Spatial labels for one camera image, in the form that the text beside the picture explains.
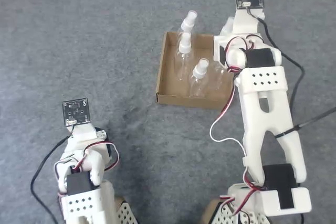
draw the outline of red and white wire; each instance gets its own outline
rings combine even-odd
[[[89,144],[88,146],[86,146],[86,147],[84,148],[84,151],[83,151],[83,153],[84,153],[84,154],[83,154],[83,158],[77,163],[77,165],[74,167],[74,170],[77,170],[77,169],[83,164],[83,161],[84,161],[84,159],[85,159],[86,156],[87,156],[86,151],[87,151],[89,148],[94,147],[94,146],[97,146],[97,145],[101,145],[101,144],[110,144],[110,145],[112,145],[113,148],[114,148],[114,150],[115,150],[115,152],[116,152],[116,154],[117,154],[117,159],[116,159],[110,166],[106,167],[104,170],[107,171],[107,170],[111,170],[111,169],[115,168],[116,165],[117,165],[118,162],[119,162],[119,159],[120,159],[120,156],[119,156],[119,152],[118,152],[118,150],[117,150],[117,147],[115,146],[115,144],[113,144],[113,143],[111,143],[111,142],[108,142],[108,141],[100,141],[100,142],[95,142],[95,143]]]
[[[54,172],[55,172],[55,177],[56,177],[57,180],[59,178],[58,172],[57,172],[57,165],[58,164],[65,164],[65,163],[69,162],[70,160],[73,160],[73,161],[75,161],[75,162],[78,163],[78,160],[73,157],[73,154],[71,154],[71,155],[69,155],[69,156],[67,156],[65,158],[62,158],[59,161],[57,161],[56,163],[54,163]]]
[[[227,141],[227,140],[233,140],[233,141],[235,141],[237,144],[239,144],[241,150],[242,150],[243,153],[244,153],[244,156],[246,156],[246,152],[245,152],[245,149],[244,149],[243,145],[241,144],[240,141],[236,140],[235,138],[233,138],[233,137],[227,137],[227,138],[224,138],[224,139],[221,139],[221,140],[217,140],[217,139],[215,139],[215,138],[212,136],[212,129],[213,129],[213,127],[214,127],[215,124],[216,124],[216,123],[217,123],[217,122],[218,122],[218,121],[225,115],[225,113],[227,112],[228,108],[230,107],[230,105],[231,105],[231,103],[232,103],[233,96],[234,96],[234,93],[235,93],[235,89],[236,89],[235,86],[233,86],[233,90],[232,90],[232,92],[231,92],[231,95],[230,95],[230,97],[229,97],[229,100],[228,100],[227,104],[224,106],[224,108],[223,108],[221,114],[219,115],[219,117],[213,122],[213,124],[212,124],[211,127],[210,127],[209,135],[210,135],[210,138],[211,138],[213,141],[217,142],[217,143],[225,142],[225,141]]]
[[[243,207],[245,206],[245,204],[248,202],[249,198],[252,196],[252,194],[254,194],[257,190],[255,189],[251,189],[248,194],[245,196],[244,200],[241,202],[241,204],[239,205],[239,207],[236,208],[236,210],[232,213],[232,216],[238,214]]]

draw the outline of perforated bracket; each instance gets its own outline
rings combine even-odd
[[[236,78],[239,91],[245,93],[288,89],[282,66],[245,68]]]
[[[64,219],[90,216],[96,212],[103,211],[100,190],[98,188],[85,193],[62,197]]]
[[[118,212],[118,219],[120,224],[138,224],[130,205],[127,202],[123,202]]]
[[[241,211],[237,215],[232,216],[233,208],[218,204],[217,211],[214,213],[211,224],[270,224],[267,217],[261,213]]]

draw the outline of black cable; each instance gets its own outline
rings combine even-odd
[[[303,214],[300,214],[300,216],[301,216],[301,224],[305,224],[305,223],[304,223],[304,222],[305,222],[305,221],[304,221],[304,220],[305,220],[305,219],[304,219],[304,218],[305,218],[304,215],[303,215]]]
[[[305,121],[304,123],[300,123],[300,124],[295,125],[293,128],[276,135],[275,138],[285,136],[285,135],[287,135],[287,134],[289,134],[293,131],[298,131],[299,129],[307,126],[308,124],[314,123],[314,122],[316,122],[316,121],[318,121],[318,120],[320,120],[320,119],[322,119],[322,118],[324,118],[324,117],[326,117],[326,116],[328,116],[328,115],[330,115],[334,112],[336,112],[336,107],[333,107],[332,109],[329,109],[329,110],[323,112],[322,114],[319,114],[319,115],[313,117],[312,119],[309,119],[308,121]]]
[[[269,42],[272,44],[273,47],[275,47],[276,49],[280,50],[279,47],[275,44],[275,42],[272,40],[272,38],[271,38],[271,36],[269,34],[269,31],[268,31],[268,26],[267,26],[266,22],[263,21],[261,18],[258,18],[256,16],[254,16],[251,13],[251,10],[249,8],[247,8],[247,13],[249,15],[251,15],[253,18],[257,19],[260,23],[262,23],[262,25],[264,26],[264,29],[265,29],[265,34],[266,34],[267,39],[269,40]],[[303,80],[304,75],[306,74],[306,71],[305,71],[305,69],[303,68],[302,65],[300,65],[295,60],[293,60],[292,58],[290,58],[287,54],[285,54],[281,50],[280,50],[280,52],[281,52],[281,55],[283,57],[285,57],[288,61],[290,61],[292,64],[294,64],[296,67],[298,67],[300,69],[300,71],[301,71],[301,75],[300,75],[300,77],[298,78],[298,80],[296,81],[296,83],[294,85],[293,92],[292,92],[292,95],[291,95],[290,101],[289,101],[289,109],[290,109],[291,114],[293,115],[294,100],[295,100],[296,94],[298,92],[299,84]]]
[[[37,202],[40,203],[40,205],[47,211],[47,213],[50,215],[50,217],[52,218],[54,224],[58,224],[57,219],[55,217],[55,215],[51,212],[51,210],[46,206],[46,204],[44,204],[44,202],[37,196],[37,194],[34,191],[34,183],[35,180],[37,178],[37,176],[39,175],[39,173],[41,172],[44,164],[46,163],[47,159],[51,156],[51,154],[59,147],[61,146],[69,137],[71,137],[72,132],[74,131],[75,126],[72,126],[72,130],[70,132],[70,134],[68,136],[66,136],[65,138],[63,138],[61,141],[59,141],[54,148],[51,149],[51,151],[43,158],[42,162],[40,163],[40,165],[38,166],[35,174],[33,175],[33,178],[30,182],[30,192],[33,195],[33,197],[37,200]]]
[[[272,38],[271,38],[271,36],[270,36],[270,34],[269,34],[269,31],[268,31],[268,26],[267,26],[267,24],[266,24],[266,22],[264,21],[264,20],[262,20],[261,18],[258,18],[258,17],[256,17],[256,16],[254,16],[252,13],[251,13],[251,10],[249,9],[249,8],[246,8],[247,9],[247,13],[249,14],[249,15],[251,15],[253,18],[255,18],[255,19],[257,19],[263,26],[264,26],[264,30],[265,30],[265,34],[266,34],[266,37],[267,37],[267,39],[269,40],[269,42],[272,44],[272,46],[273,47],[275,47],[275,48],[277,48],[278,50],[280,50],[279,49],[279,47],[275,44],[275,42],[272,40]],[[295,83],[295,85],[294,85],[294,88],[293,88],[293,92],[292,92],[292,95],[291,95],[291,97],[290,97],[290,101],[289,101],[289,109],[290,109],[290,113],[293,115],[293,107],[294,107],[294,101],[295,101],[295,97],[296,97],[296,94],[297,94],[297,92],[298,92],[298,88],[299,88],[299,84],[300,84],[300,82],[303,80],[303,78],[304,78],[304,75],[306,74],[306,71],[305,71],[305,69],[303,68],[303,66],[302,65],[300,65],[299,63],[297,63],[295,60],[293,60],[292,58],[290,58],[287,54],[285,54],[284,52],[282,52],[281,50],[280,50],[280,52],[281,52],[281,55],[283,56],[283,57],[285,57],[288,61],[290,61],[292,64],[294,64],[296,67],[298,67],[299,69],[300,69],[300,71],[301,71],[301,75],[300,75],[300,77],[298,78],[298,80],[296,81],[296,83]],[[329,115],[329,114],[327,114],[327,115],[325,115],[325,116],[322,116],[323,114],[321,114],[321,115],[319,115],[319,116],[317,116],[315,119],[315,121],[317,121],[317,120],[319,120],[319,119],[321,119],[321,118],[323,118],[323,117],[325,117],[325,116],[327,116],[327,115]],[[310,121],[308,121],[308,122],[306,122],[303,126],[305,126],[305,125],[307,125],[307,124],[309,124],[309,123],[312,123],[312,122],[315,122],[315,121],[312,121],[312,120],[310,120]],[[278,137],[281,137],[281,136],[284,136],[284,135],[286,135],[286,134],[288,134],[288,133],[290,133],[290,132],[292,132],[292,131],[295,131],[295,130],[299,130],[300,128],[301,128],[299,125],[296,125],[296,126],[294,126],[292,129],[289,129],[288,131],[285,131],[285,132],[283,132],[283,133],[280,133],[280,134],[278,134],[278,135],[276,135],[275,136],[275,138],[278,138]],[[300,214],[300,216],[301,216],[301,224],[305,224],[304,222],[304,215],[303,214]]]

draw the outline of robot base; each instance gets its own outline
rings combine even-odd
[[[231,206],[224,206],[223,210],[221,210],[220,206],[222,202],[220,199],[213,199],[205,209],[199,224],[271,223],[265,215],[256,214],[252,211],[241,211],[236,216],[231,217],[234,209]]]
[[[107,180],[95,190],[64,196],[61,202],[67,224],[138,224],[129,204],[122,197],[114,198]]]

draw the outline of cable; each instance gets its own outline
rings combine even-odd
[[[324,117],[326,117],[326,116],[328,116],[328,115],[330,115],[334,112],[336,112],[336,107],[333,107],[332,109],[329,109],[329,110],[323,112],[322,114],[319,114],[319,115],[313,117],[312,119],[309,119],[308,121],[306,121],[304,123],[300,123],[300,124],[295,125],[293,128],[276,135],[275,138],[285,136],[285,135],[287,135],[287,134],[289,134],[293,131],[298,131],[301,128],[307,126],[308,124],[314,123],[314,122],[316,122],[316,121],[318,121],[318,120],[320,120],[320,119],[322,119],[322,118],[324,118]]]
[[[246,8],[246,9],[247,9],[247,13],[250,16],[252,16],[253,18],[257,19],[264,26],[266,37],[269,40],[269,42],[272,44],[272,46],[275,47],[276,49],[280,50],[279,47],[275,44],[275,42],[272,40],[272,38],[271,38],[271,36],[269,34],[269,31],[268,31],[268,26],[267,26],[266,22],[263,21],[261,18],[258,18],[255,15],[253,15],[251,13],[251,10],[249,8]],[[285,57],[288,61],[290,61],[292,64],[294,64],[296,67],[298,67],[300,69],[300,71],[301,71],[301,75],[300,75],[300,77],[298,78],[298,80],[296,81],[296,83],[294,85],[293,92],[292,92],[292,95],[290,97],[290,102],[289,102],[289,109],[290,109],[290,112],[293,114],[293,107],[294,107],[295,97],[296,97],[296,94],[298,92],[299,84],[303,80],[304,75],[306,74],[306,71],[305,71],[305,69],[303,68],[302,65],[300,65],[295,60],[293,60],[292,58],[290,58],[287,54],[285,54],[281,50],[280,50],[280,52],[281,52],[281,55],[283,57]]]
[[[233,140],[233,141],[235,141],[237,144],[239,144],[240,148],[243,150],[244,156],[246,156],[246,152],[245,152],[245,149],[244,149],[243,145],[241,144],[240,141],[236,140],[235,138],[233,138],[233,137],[227,137],[227,138],[224,138],[224,139],[221,139],[221,140],[217,140],[217,139],[215,139],[215,138],[212,136],[212,129],[213,129],[213,127],[214,127],[215,124],[216,124],[216,123],[223,117],[223,115],[226,113],[226,111],[228,110],[228,108],[230,107],[230,105],[231,105],[231,103],[232,103],[233,96],[234,96],[234,93],[235,93],[235,89],[236,89],[235,86],[233,86],[227,104],[224,106],[224,108],[223,108],[221,114],[219,115],[219,117],[213,122],[213,124],[212,124],[211,127],[210,127],[209,135],[210,135],[210,138],[211,138],[213,141],[217,142],[217,143],[225,142],[225,141],[227,141],[227,140]]]
[[[304,218],[305,218],[304,215],[303,215],[303,214],[300,214],[300,216],[301,216],[301,224],[305,224],[305,223],[304,223],[304,222],[305,222],[305,221],[304,221],[304,220],[305,220],[305,219],[304,219]]]
[[[77,170],[77,169],[82,165],[82,163],[83,163],[83,161],[84,161],[84,159],[85,159],[85,157],[86,157],[86,155],[87,155],[86,151],[87,151],[89,148],[91,148],[91,147],[93,147],[93,146],[100,145],[100,144],[105,144],[105,145],[106,145],[106,144],[110,144],[110,145],[112,145],[113,148],[114,148],[114,150],[115,150],[115,152],[116,152],[116,154],[117,154],[117,159],[116,159],[110,166],[106,167],[106,168],[104,169],[104,171],[111,170],[111,169],[115,168],[116,165],[117,165],[118,162],[119,162],[119,159],[120,159],[119,152],[118,152],[118,150],[117,150],[115,144],[113,144],[113,143],[111,143],[111,142],[109,142],[109,141],[100,141],[100,142],[95,142],[95,143],[89,144],[88,146],[86,146],[86,147],[84,148],[84,150],[83,150],[83,158],[77,163],[77,165],[76,165],[73,169],[74,169],[74,170]]]
[[[239,213],[242,208],[245,206],[246,202],[249,200],[249,198],[252,196],[252,194],[254,194],[256,192],[256,190],[251,189],[248,194],[246,195],[246,197],[244,198],[243,202],[240,204],[240,206],[232,213],[232,216],[236,215],[237,213]]]
[[[69,137],[71,137],[73,131],[74,131],[75,126],[72,126],[72,130],[70,131],[69,135],[66,136],[65,138],[63,138],[61,141],[59,141],[54,148],[51,149],[51,151],[43,158],[42,162],[40,163],[40,165],[38,166],[35,174],[33,175],[33,178],[30,182],[30,192],[33,195],[33,197],[37,200],[37,202],[40,203],[40,205],[47,211],[47,213],[50,215],[50,217],[52,218],[54,224],[58,224],[57,219],[55,217],[55,215],[51,212],[51,210],[46,206],[46,204],[44,204],[44,202],[37,196],[37,194],[34,191],[34,183],[35,180],[37,179],[37,176],[39,175],[39,173],[41,172],[44,164],[46,163],[47,159],[51,156],[51,154],[59,147],[61,146]]]
[[[78,163],[79,161],[73,157],[74,154],[71,154],[65,158],[62,158],[60,159],[59,161],[57,161],[56,163],[54,163],[54,172],[55,172],[55,176],[56,176],[56,179],[58,180],[59,176],[58,176],[58,172],[57,172],[57,166],[59,164],[67,164],[69,163],[71,160],[74,160],[76,163]]]
[[[261,38],[259,35],[256,35],[256,34],[249,34],[249,35],[246,36],[246,38],[249,38],[249,37],[252,37],[252,36],[258,37],[259,39],[262,40],[262,42],[265,42],[263,38]]]

